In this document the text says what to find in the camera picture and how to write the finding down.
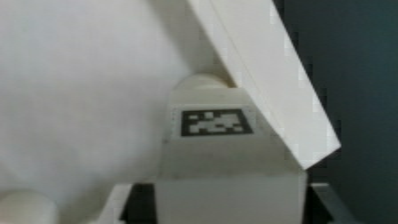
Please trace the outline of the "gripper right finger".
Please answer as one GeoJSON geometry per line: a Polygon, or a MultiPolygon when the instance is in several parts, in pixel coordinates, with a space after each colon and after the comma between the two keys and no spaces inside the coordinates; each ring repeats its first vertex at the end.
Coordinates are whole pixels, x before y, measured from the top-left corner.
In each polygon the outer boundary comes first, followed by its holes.
{"type": "Polygon", "coordinates": [[[327,224],[359,224],[333,186],[327,183],[313,183],[311,188],[333,217],[327,224]]]}

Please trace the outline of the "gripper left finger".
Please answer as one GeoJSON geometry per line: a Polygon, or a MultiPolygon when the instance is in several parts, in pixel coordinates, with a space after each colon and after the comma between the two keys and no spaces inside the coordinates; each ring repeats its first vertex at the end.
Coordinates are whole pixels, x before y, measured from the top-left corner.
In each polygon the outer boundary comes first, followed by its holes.
{"type": "Polygon", "coordinates": [[[114,186],[104,208],[88,224],[127,224],[121,216],[125,212],[132,187],[132,184],[118,184],[114,186]]]}

